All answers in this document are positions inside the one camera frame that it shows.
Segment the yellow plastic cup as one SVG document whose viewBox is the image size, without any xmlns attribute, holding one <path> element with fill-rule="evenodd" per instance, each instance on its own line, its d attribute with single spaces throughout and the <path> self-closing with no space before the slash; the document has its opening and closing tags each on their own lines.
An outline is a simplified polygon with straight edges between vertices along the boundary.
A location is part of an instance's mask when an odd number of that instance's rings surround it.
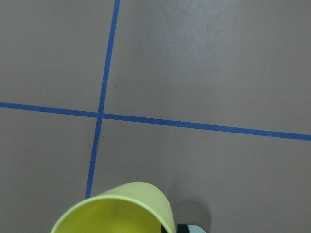
<svg viewBox="0 0 311 233">
<path fill-rule="evenodd" d="M 175 233 L 166 196 L 146 182 L 130 182 L 83 200 L 57 220 L 53 233 Z"/>
</svg>

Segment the green plastic cup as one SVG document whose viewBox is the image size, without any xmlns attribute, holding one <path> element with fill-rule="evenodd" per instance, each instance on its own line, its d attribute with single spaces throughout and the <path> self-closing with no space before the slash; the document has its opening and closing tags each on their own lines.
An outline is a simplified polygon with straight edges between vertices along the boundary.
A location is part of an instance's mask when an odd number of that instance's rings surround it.
<svg viewBox="0 0 311 233">
<path fill-rule="evenodd" d="M 188 225 L 189 233 L 206 233 L 206 231 L 198 225 Z"/>
</svg>

